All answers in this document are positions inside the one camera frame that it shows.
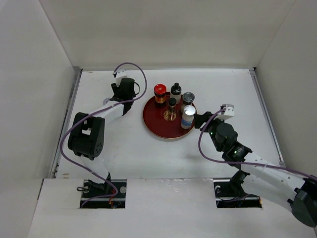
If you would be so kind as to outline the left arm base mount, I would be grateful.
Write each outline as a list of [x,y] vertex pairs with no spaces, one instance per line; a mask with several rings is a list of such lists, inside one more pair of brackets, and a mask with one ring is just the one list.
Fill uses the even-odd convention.
[[113,186],[106,182],[96,183],[90,179],[84,180],[82,186],[77,187],[81,193],[80,208],[83,209],[124,209],[126,204],[127,180],[109,180]]

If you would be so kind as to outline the blue label silver cap bottle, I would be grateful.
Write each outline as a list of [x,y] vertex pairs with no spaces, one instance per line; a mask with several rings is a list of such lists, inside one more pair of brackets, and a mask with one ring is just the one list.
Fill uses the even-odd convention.
[[183,109],[181,127],[183,129],[189,129],[192,126],[194,120],[194,114],[196,113],[196,108],[192,105],[187,105]]

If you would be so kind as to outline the black lid spice bottle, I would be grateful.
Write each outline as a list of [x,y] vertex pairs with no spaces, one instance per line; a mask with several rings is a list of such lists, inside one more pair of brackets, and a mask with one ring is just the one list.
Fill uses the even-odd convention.
[[168,120],[173,121],[176,118],[176,106],[177,100],[175,98],[169,98],[168,101]]

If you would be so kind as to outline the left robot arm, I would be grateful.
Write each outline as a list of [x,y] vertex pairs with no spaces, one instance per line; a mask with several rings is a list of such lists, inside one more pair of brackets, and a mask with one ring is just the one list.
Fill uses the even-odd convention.
[[132,78],[123,78],[119,84],[111,84],[113,97],[107,105],[103,105],[99,113],[81,122],[70,132],[67,147],[81,158],[85,167],[93,173],[110,180],[109,172],[104,162],[94,161],[104,147],[105,127],[111,121],[124,116],[132,107],[136,97],[134,86],[139,84]]

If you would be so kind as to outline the clear cap pepper grinder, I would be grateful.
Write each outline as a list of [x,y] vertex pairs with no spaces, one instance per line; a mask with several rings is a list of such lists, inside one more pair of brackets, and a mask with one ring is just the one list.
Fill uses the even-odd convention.
[[195,95],[192,92],[185,92],[182,95],[183,103],[181,105],[181,112],[183,112],[184,108],[188,105],[192,105],[195,99]]

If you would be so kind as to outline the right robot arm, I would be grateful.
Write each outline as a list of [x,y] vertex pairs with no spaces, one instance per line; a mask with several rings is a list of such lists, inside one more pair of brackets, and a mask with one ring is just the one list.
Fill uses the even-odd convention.
[[275,166],[238,142],[238,133],[233,126],[219,119],[224,111],[194,114],[194,127],[210,136],[216,151],[222,153],[221,164],[238,169],[230,181],[231,193],[263,197],[290,211],[302,224],[316,228],[317,178]]

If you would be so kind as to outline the red round tray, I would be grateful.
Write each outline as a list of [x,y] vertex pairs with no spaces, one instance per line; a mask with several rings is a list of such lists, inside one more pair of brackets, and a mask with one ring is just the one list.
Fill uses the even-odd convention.
[[168,111],[168,99],[170,92],[166,93],[166,105],[163,108],[155,105],[155,97],[151,97],[143,108],[143,122],[146,128],[158,137],[165,139],[177,139],[185,136],[194,128],[194,120],[189,129],[181,127],[183,100],[175,106],[176,118],[168,121],[164,118],[164,113]]

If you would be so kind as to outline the red lid sauce jar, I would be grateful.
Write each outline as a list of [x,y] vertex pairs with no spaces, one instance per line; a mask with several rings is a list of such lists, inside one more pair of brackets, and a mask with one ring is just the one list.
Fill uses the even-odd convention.
[[154,87],[155,105],[157,107],[164,107],[166,105],[166,86],[164,84],[157,84]]

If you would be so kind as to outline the black knob salt grinder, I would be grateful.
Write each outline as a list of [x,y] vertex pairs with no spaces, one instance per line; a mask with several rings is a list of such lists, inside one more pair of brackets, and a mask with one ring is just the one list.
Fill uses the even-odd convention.
[[175,82],[170,90],[170,98],[175,98],[176,99],[176,103],[179,104],[180,100],[181,100],[181,93],[182,93],[182,88],[179,85],[178,82]]

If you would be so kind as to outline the dark jar white lid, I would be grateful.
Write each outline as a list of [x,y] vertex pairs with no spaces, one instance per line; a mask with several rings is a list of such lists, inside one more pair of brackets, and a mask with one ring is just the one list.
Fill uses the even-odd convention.
[[110,100],[110,98],[106,98],[103,100],[103,104],[106,105],[108,103],[108,101]]

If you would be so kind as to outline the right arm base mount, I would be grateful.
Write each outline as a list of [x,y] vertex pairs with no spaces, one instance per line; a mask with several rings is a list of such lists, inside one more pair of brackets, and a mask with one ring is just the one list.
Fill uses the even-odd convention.
[[232,178],[213,180],[217,208],[262,208],[260,197],[245,193],[241,187],[247,175],[238,171]]

